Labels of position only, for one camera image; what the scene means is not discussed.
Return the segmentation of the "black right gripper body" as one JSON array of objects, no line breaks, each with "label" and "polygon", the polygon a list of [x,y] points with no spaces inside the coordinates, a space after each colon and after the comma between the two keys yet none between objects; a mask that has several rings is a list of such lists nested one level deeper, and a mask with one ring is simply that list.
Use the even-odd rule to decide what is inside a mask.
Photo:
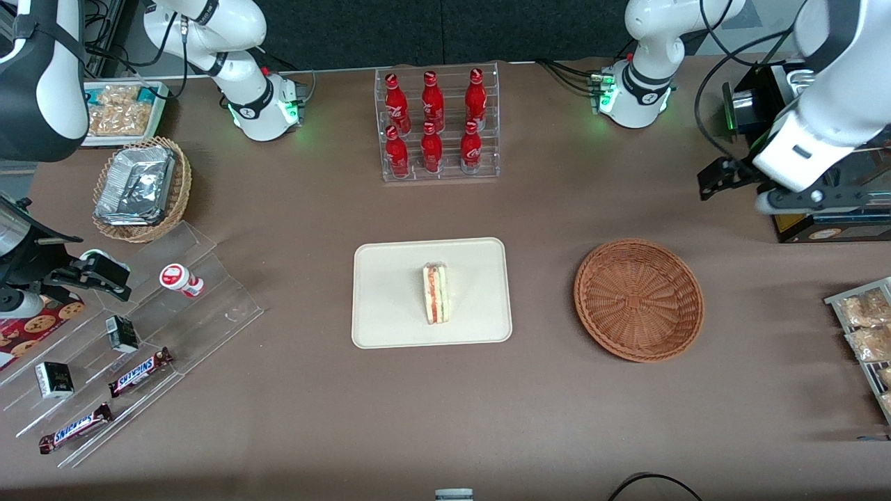
[{"label": "black right gripper body", "polygon": [[4,232],[2,247],[2,293],[19,294],[36,284],[42,292],[42,279],[54,269],[76,269],[75,257],[67,252],[67,242],[83,242],[81,237],[47,237],[41,232]]}]

